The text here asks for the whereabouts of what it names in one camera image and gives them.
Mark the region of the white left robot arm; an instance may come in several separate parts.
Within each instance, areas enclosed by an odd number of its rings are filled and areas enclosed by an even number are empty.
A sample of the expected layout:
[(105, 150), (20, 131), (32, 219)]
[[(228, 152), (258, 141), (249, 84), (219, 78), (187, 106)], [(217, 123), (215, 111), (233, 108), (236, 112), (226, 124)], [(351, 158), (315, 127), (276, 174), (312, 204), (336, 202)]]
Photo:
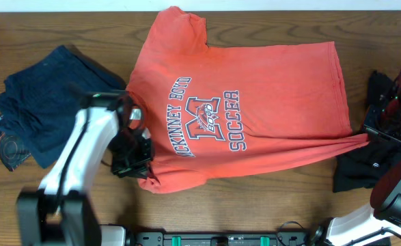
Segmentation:
[(146, 179), (154, 147), (139, 99), (130, 92), (83, 93), (72, 133), (36, 190), (16, 201), (22, 245), (135, 245), (124, 226), (101, 225), (87, 192), (105, 151), (119, 177)]

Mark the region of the orange soccer t-shirt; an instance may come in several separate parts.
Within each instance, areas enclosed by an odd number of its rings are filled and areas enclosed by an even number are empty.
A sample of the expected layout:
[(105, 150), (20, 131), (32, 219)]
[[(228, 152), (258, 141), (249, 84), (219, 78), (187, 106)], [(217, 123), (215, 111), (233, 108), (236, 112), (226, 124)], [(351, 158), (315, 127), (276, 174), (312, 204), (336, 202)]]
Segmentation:
[(158, 13), (127, 91), (155, 155), (142, 189), (173, 193), (308, 165), (363, 147), (333, 42), (219, 48), (206, 20)]

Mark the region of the black garment with white logos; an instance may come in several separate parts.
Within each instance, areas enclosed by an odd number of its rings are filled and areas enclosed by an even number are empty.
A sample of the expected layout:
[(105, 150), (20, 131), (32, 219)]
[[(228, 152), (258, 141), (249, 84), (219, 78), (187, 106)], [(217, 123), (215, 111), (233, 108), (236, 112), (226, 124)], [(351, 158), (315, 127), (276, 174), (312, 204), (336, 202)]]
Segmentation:
[[(387, 75), (374, 71), (368, 80), (366, 105), (382, 106), (394, 96), (395, 82)], [(371, 189), (391, 167), (401, 160), (401, 143), (370, 138), (368, 145), (336, 157), (333, 192)]]

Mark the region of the folded navy blue garment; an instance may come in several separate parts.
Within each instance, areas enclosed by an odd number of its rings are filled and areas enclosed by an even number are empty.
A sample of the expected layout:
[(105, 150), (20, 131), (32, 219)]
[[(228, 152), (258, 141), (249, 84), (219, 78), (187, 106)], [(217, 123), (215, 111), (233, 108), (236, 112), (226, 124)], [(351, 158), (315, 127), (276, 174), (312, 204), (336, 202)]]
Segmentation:
[(80, 109), (81, 92), (123, 90), (124, 81), (61, 45), (12, 74), (0, 94), (0, 130), (18, 136), (40, 167), (60, 156)]

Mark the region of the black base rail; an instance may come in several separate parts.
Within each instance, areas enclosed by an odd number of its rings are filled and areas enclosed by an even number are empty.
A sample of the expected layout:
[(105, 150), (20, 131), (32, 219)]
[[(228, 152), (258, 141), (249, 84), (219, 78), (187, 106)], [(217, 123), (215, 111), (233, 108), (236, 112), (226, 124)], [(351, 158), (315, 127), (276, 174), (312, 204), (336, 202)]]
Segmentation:
[(312, 239), (302, 230), (273, 233), (167, 233), (139, 232), (125, 240), (125, 246), (309, 246), (331, 245), (319, 236)]

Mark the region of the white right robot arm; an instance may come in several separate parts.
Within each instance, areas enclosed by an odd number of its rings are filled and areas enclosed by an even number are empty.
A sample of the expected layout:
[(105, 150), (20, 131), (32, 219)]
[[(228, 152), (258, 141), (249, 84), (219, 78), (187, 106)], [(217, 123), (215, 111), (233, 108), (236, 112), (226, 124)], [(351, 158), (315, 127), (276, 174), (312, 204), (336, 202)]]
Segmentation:
[(401, 240), (401, 70), (395, 79), (374, 71), (361, 131), (369, 144), (337, 158), (334, 191), (369, 187), (368, 204), (319, 225), (307, 245), (384, 245)]

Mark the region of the dark garment with orange print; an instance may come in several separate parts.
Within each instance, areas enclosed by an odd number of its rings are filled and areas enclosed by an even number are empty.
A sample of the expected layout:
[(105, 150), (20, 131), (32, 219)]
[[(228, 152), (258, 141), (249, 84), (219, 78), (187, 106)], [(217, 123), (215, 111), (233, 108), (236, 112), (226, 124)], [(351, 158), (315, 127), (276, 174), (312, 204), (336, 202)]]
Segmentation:
[(18, 136), (0, 130), (0, 161), (10, 172), (13, 172), (30, 156), (30, 151)]

